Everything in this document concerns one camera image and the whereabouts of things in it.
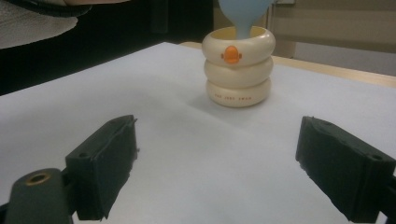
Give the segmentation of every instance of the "ring stacking toy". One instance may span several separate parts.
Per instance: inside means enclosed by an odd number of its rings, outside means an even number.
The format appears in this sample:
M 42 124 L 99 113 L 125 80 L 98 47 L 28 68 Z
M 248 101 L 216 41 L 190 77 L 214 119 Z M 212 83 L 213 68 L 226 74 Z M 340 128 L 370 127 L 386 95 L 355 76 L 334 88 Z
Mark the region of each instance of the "ring stacking toy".
M 253 26 L 250 38 L 235 39 L 234 27 L 216 30 L 202 44 L 206 92 L 220 105 L 243 107 L 264 100 L 271 90 L 273 34 Z

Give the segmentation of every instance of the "person's arm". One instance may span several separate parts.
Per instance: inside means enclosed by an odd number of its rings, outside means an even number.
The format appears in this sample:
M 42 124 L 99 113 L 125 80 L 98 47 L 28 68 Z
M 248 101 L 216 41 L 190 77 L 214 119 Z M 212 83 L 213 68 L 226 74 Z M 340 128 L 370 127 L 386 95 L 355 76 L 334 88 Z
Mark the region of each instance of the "person's arm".
M 79 7 L 93 4 L 112 4 L 126 0 L 35 0 L 45 6 L 54 6 L 54 12 L 40 14 L 35 6 L 31 9 L 22 0 L 0 0 L 0 49 L 30 44 L 39 40 L 55 37 L 76 26 L 78 19 L 75 14 L 63 16 L 64 10 L 82 8 L 85 13 L 90 7 Z

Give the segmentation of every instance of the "table edge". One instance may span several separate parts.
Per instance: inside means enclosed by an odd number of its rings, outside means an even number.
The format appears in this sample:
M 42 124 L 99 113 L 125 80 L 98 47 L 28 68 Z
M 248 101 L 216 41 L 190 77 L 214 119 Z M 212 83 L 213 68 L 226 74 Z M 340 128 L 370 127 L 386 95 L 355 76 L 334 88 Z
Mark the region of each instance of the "table edge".
M 197 42 L 183 42 L 180 45 L 194 49 L 202 48 L 202 44 Z M 277 56 L 272 56 L 272 57 L 275 64 L 286 65 L 286 66 L 300 68 L 334 77 L 342 77 L 346 79 L 357 80 L 357 81 L 380 85 L 384 87 L 396 88 L 396 77 L 393 76 L 336 67 L 321 63 L 299 61 L 295 59 L 288 59 Z

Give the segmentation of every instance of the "white paper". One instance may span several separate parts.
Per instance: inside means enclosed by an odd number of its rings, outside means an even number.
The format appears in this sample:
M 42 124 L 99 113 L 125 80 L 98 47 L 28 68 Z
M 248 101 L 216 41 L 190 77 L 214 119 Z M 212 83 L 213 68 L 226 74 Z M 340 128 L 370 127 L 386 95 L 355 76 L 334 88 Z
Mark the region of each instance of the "white paper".
M 396 89 L 276 65 L 267 100 L 228 108 L 206 96 L 204 60 L 162 43 L 1 96 L 0 204 L 18 178 L 63 169 L 105 122 L 133 114 L 141 151 L 102 223 L 348 223 L 294 159 L 302 116 L 396 158 Z

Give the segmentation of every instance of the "sleeve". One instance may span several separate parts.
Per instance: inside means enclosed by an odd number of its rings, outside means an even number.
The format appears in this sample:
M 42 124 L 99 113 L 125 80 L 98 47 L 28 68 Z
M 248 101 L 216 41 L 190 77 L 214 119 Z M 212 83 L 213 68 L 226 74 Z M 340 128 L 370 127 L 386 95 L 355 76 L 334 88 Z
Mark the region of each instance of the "sleeve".
M 44 16 L 0 0 L 0 49 L 61 35 L 75 27 L 77 22 L 75 17 Z

